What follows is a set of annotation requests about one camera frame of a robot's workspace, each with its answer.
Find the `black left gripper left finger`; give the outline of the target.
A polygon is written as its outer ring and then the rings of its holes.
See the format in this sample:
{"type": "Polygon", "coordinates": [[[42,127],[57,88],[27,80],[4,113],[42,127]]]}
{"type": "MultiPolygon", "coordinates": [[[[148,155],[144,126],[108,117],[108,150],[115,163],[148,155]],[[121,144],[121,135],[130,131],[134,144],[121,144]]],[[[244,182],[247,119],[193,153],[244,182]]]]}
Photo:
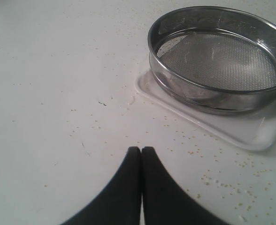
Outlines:
{"type": "Polygon", "coordinates": [[[64,225],[139,225],[141,151],[129,147],[120,167],[104,189],[64,225]]]}

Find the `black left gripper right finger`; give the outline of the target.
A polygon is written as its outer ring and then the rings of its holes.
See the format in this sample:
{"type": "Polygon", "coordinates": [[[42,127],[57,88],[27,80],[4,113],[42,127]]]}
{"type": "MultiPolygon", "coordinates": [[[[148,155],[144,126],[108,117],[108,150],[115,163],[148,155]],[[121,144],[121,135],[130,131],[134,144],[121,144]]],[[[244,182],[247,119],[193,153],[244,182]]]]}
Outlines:
{"type": "Polygon", "coordinates": [[[153,147],[141,151],[146,225],[225,225],[189,197],[167,172],[153,147]]]}

